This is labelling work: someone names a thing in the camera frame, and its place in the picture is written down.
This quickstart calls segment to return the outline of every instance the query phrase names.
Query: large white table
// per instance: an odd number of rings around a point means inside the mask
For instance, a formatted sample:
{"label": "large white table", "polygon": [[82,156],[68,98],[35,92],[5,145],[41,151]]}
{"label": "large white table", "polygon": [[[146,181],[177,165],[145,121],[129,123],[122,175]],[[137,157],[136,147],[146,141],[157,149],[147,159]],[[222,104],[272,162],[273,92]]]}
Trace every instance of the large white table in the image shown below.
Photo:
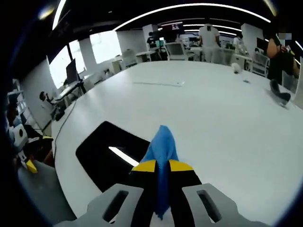
{"label": "large white table", "polygon": [[[249,220],[274,224],[302,183],[303,110],[291,102],[282,108],[269,91],[266,78],[193,61],[141,63],[96,85],[77,100],[57,139],[55,168],[71,209],[81,216],[102,193],[75,151],[103,121],[149,141],[164,124],[202,183],[233,199]],[[72,107],[53,122],[54,138]]]}

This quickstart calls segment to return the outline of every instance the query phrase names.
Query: black ceiling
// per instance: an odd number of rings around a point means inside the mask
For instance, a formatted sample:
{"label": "black ceiling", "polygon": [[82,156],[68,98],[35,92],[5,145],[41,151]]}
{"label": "black ceiling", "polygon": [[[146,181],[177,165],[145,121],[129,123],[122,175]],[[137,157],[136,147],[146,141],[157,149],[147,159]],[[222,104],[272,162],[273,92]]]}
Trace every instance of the black ceiling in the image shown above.
{"label": "black ceiling", "polygon": [[[280,1],[281,0],[275,0],[274,2],[276,2],[278,6]],[[19,42],[19,44],[15,45],[14,51],[13,76],[16,78],[25,76],[46,55],[49,55],[51,58],[54,57],[68,41],[82,39],[93,33],[114,29],[123,22],[136,16],[167,6],[201,2],[218,3],[246,9],[269,20],[273,18],[271,11],[263,0],[115,0],[106,2],[102,0],[67,0],[63,7],[61,17],[69,12],[68,17],[64,18],[63,21],[68,21],[70,32],[66,32],[64,37],[59,37],[58,32],[52,32],[55,11],[43,21],[37,19],[37,13],[48,5],[57,7],[60,0],[47,0],[44,2],[41,0],[31,0],[30,2],[31,3],[25,3],[25,1],[20,1],[17,9],[18,15],[22,15],[23,23],[21,23],[22,28],[20,28],[20,25],[15,27],[13,33],[15,36],[13,41]],[[299,14],[292,11],[292,18],[294,20],[294,15],[299,16]],[[269,23],[258,17],[234,9],[198,6],[181,7],[157,12],[131,22],[119,30],[142,28],[142,26],[151,23],[158,24],[172,20],[202,17],[231,20],[240,24],[249,23],[262,29],[267,29],[269,25]],[[193,19],[187,22],[198,24],[202,23],[202,20]],[[218,23],[213,22],[213,24],[238,28],[231,22],[218,21]]]}

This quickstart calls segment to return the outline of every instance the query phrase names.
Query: window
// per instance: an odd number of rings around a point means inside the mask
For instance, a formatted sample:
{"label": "window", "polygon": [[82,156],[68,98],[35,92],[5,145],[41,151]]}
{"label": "window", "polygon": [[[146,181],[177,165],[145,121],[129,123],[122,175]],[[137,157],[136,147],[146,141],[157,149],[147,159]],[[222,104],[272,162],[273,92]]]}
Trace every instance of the window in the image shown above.
{"label": "window", "polygon": [[53,82],[57,88],[60,88],[66,80],[66,66],[71,62],[65,46],[50,63],[49,68],[53,78]]}
{"label": "window", "polygon": [[72,41],[70,43],[70,48],[71,48],[72,58],[76,59],[77,72],[81,73],[84,70],[86,70],[86,68],[85,68],[83,56],[82,56],[82,53],[81,53],[81,50],[80,50],[79,41],[78,40]]}
{"label": "window", "polygon": [[101,32],[93,34],[89,38],[97,64],[121,54],[117,32]]}

